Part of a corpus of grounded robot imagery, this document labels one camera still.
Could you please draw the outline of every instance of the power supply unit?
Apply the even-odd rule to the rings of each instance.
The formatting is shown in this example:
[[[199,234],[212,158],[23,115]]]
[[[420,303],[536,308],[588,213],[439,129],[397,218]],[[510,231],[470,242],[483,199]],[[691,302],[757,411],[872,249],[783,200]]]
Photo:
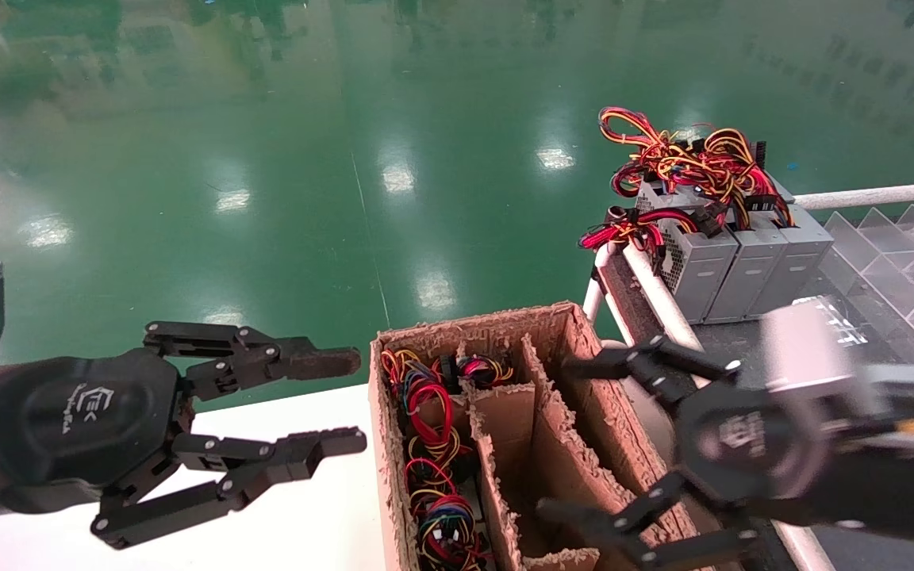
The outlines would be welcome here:
[[[730,230],[739,249],[704,323],[743,321],[751,305],[762,296],[788,245],[772,217],[773,213],[750,213],[751,230]]]

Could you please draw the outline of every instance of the gray metal housing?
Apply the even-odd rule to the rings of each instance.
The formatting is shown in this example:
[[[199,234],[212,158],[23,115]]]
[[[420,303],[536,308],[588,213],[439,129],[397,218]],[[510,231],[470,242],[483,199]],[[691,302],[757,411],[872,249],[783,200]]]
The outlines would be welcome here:
[[[728,268],[704,323],[743,321],[762,296],[768,279],[788,246],[773,213],[750,213],[752,230],[732,232],[739,250]]]
[[[746,319],[758,319],[774,308],[791,304],[835,241],[808,210],[796,205],[790,205],[788,209],[797,228],[780,228],[779,232],[787,242],[785,252],[757,301],[747,311]]]

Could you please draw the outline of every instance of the metal pipe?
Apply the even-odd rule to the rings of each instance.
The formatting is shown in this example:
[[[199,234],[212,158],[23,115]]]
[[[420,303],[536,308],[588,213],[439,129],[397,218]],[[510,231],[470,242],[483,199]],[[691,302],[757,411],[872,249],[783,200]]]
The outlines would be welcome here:
[[[795,203],[807,210],[847,209],[849,206],[889,205],[892,202],[914,202],[914,184],[799,194],[795,197]]]

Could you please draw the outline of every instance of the robotic arm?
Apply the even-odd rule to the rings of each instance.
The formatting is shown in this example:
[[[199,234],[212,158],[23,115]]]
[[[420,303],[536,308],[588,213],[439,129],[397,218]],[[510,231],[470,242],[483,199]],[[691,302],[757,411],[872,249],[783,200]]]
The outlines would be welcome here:
[[[0,337],[2,292],[0,263]],[[182,375],[166,357],[207,361]],[[0,366],[0,514],[99,502],[90,531],[124,549],[243,509],[272,485],[308,480],[323,458],[362,452],[366,435],[342,427],[270,443],[191,434],[193,397],[344,376],[359,365],[355,348],[317,350],[307,337],[153,322],[141,348],[117,357]],[[179,466],[225,475],[140,501]]]
[[[662,337],[570,361],[581,379],[632,377],[670,413],[670,471],[616,514],[543,500],[541,517],[620,550],[638,569],[682,571],[746,555],[752,518],[838,525],[914,541],[914,366],[855,369],[813,304],[765,317],[765,389],[735,386],[740,364]],[[712,382],[693,390],[672,371]],[[683,495],[715,513],[721,531],[649,546],[639,534]]]

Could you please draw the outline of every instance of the ventilation grille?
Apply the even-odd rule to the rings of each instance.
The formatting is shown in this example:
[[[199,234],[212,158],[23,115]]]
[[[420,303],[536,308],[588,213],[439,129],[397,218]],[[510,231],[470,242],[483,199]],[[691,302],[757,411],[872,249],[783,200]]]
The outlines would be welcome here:
[[[668,228],[662,229],[662,235],[665,238],[665,261],[661,264],[661,278],[665,286],[675,293],[676,286],[679,285],[679,278],[682,278],[682,268],[686,265],[686,257],[682,255],[682,248],[679,242],[675,241],[675,232],[668,232]]]

